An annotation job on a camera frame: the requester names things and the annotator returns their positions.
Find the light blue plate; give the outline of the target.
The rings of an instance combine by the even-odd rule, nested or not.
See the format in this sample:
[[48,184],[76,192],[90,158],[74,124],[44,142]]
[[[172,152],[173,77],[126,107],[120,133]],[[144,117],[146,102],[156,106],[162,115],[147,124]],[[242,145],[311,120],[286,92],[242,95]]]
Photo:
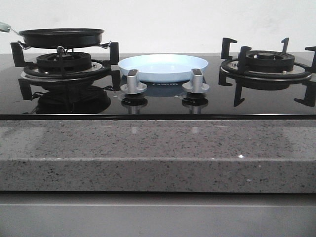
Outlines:
[[125,76],[130,70],[138,70],[140,81],[169,83],[190,80],[192,69],[204,72],[208,62],[189,55],[149,54],[122,59],[118,66]]

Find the black frying pan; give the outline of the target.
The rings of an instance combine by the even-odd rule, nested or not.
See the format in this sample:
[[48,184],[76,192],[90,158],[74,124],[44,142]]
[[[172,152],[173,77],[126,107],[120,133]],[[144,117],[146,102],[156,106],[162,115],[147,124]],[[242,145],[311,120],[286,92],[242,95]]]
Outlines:
[[99,45],[103,33],[103,29],[92,28],[33,29],[17,32],[27,46],[45,49],[56,49],[59,46],[73,49]]

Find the left silver stove knob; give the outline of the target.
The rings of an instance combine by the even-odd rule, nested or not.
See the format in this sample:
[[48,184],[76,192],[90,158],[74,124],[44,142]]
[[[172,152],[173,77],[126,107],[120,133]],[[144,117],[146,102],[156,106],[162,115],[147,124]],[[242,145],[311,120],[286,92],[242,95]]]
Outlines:
[[138,78],[138,70],[130,70],[127,74],[127,83],[120,87],[125,94],[140,94],[147,90],[147,85],[140,82]]

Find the silver stove knob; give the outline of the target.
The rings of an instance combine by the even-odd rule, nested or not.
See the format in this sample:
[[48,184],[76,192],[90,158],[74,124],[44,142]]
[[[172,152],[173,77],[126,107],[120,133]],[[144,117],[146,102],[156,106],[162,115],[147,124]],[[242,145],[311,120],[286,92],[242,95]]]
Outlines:
[[127,83],[120,87],[125,94],[140,94],[147,90],[147,85],[140,82],[138,78],[138,70],[130,70],[127,74]]
[[204,76],[200,69],[192,69],[192,78],[182,84],[182,88],[193,94],[205,93],[209,90],[209,85],[203,82]]

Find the right silver stove knob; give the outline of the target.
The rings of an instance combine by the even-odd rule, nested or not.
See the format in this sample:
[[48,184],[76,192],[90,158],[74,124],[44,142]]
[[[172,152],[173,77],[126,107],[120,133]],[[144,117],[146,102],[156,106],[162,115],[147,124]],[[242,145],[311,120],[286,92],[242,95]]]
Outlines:
[[192,78],[182,84],[182,88],[193,94],[205,93],[209,90],[209,85],[203,82],[204,76],[200,69],[192,69]]

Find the black glass cooktop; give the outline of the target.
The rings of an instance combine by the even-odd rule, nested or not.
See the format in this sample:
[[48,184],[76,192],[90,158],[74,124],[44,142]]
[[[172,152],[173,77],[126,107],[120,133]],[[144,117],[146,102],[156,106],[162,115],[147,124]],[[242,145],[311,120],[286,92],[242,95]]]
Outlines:
[[316,77],[302,81],[241,79],[220,71],[216,54],[209,63],[204,94],[189,94],[179,82],[149,83],[145,93],[125,95],[126,79],[117,66],[98,80],[77,84],[28,81],[11,54],[0,56],[2,120],[211,120],[314,119]]

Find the left black pan support grate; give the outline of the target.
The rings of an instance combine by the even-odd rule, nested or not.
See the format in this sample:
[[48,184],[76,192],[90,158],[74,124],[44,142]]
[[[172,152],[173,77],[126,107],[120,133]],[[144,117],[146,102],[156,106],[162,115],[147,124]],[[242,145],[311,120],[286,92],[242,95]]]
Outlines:
[[111,69],[112,65],[119,62],[119,44],[109,42],[101,46],[110,49],[109,60],[94,60],[88,53],[68,52],[59,46],[56,53],[40,55],[36,62],[26,62],[23,49],[29,47],[20,41],[12,42],[14,64],[16,67],[24,68],[18,80],[23,99],[33,99],[31,85],[43,87],[48,91],[61,92],[67,98],[70,93],[77,95],[82,88],[106,76],[112,77],[112,85],[102,90],[119,90],[119,71]]

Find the black pan support grate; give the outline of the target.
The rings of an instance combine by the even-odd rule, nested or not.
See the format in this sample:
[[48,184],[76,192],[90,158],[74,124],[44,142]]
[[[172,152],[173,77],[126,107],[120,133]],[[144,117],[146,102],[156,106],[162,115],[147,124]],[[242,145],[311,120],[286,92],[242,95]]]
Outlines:
[[[230,55],[230,44],[237,41],[231,38],[223,38],[221,59],[224,61],[220,65],[219,85],[231,86],[226,77],[230,77],[236,82],[234,106],[241,104],[244,99],[241,97],[242,89],[250,88],[256,90],[283,90],[288,88],[291,84],[302,84],[306,86],[306,92],[303,99],[295,98],[294,100],[300,104],[314,107],[316,105],[316,83],[311,81],[312,74],[316,72],[316,58],[313,58],[312,65],[296,62],[292,71],[283,71],[281,73],[263,73],[245,71],[239,72],[238,63],[241,62],[244,66],[246,53],[252,50],[249,46],[240,48],[237,58]],[[281,43],[283,48],[281,52],[288,53],[289,38],[284,38]]]
[[119,62],[119,44],[109,42],[101,46],[110,49],[109,60],[94,60],[88,53],[68,52],[59,46],[56,53],[40,55],[36,62],[26,62],[23,49],[29,47],[20,41],[12,42],[14,64],[16,67],[24,68],[18,80],[23,99],[33,99],[31,85],[43,87],[48,91],[61,92],[67,98],[70,93],[77,95],[82,88],[106,76],[112,77],[112,85],[102,90],[119,90],[119,71],[111,69],[112,65]]

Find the right black pan support grate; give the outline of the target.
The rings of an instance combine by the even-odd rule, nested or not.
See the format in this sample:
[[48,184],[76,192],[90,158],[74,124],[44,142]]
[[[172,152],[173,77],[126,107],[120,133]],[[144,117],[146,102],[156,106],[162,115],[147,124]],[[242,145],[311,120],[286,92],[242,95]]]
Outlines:
[[[231,38],[223,38],[221,59],[224,61],[220,65],[219,85],[231,86],[226,77],[230,77],[236,82],[234,106],[241,104],[244,99],[241,97],[242,89],[250,88],[256,90],[283,90],[288,88],[291,84],[302,84],[306,86],[306,92],[303,99],[295,98],[294,100],[300,104],[314,107],[316,105],[316,83],[311,81],[312,74],[316,72],[316,58],[313,58],[312,65],[296,62],[292,71],[283,71],[281,73],[263,73],[245,71],[239,72],[238,63],[241,62],[244,66],[246,53],[252,50],[249,46],[240,48],[237,58],[230,55],[230,44],[237,41]],[[283,48],[281,52],[288,53],[289,38],[284,38],[281,43]]]

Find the right black gas burner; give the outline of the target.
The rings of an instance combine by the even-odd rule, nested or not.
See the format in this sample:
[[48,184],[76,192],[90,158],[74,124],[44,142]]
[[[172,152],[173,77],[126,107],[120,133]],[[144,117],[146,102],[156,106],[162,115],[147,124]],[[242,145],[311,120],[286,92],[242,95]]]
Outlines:
[[265,50],[250,50],[246,53],[244,66],[238,63],[238,71],[253,71],[263,73],[281,73],[292,71],[295,56],[289,53]]

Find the black gas burner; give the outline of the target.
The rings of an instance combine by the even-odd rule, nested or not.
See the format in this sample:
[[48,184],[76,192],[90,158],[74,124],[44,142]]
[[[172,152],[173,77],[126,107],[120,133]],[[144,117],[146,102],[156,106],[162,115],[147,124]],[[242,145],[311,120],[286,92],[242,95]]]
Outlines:
[[41,73],[60,74],[63,66],[66,73],[76,73],[92,67],[91,55],[84,52],[62,54],[44,54],[36,58],[38,70]]
[[289,53],[265,50],[250,50],[246,53],[244,66],[238,63],[238,71],[253,71],[263,73],[281,73],[292,71],[295,56]]

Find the left black gas burner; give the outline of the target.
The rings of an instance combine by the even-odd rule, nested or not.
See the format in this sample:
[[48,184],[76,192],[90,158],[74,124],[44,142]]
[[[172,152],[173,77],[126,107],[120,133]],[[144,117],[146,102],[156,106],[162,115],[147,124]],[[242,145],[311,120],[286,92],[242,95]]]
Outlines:
[[63,66],[66,73],[76,73],[92,67],[91,55],[84,52],[62,54],[44,54],[36,58],[38,70],[41,73],[60,74]]

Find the grey cabinet front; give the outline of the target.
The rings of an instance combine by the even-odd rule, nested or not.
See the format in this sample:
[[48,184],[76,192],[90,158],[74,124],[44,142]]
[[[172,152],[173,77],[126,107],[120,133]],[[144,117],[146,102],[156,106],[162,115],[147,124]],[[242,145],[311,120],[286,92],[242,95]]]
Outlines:
[[313,237],[314,195],[4,193],[3,237]]

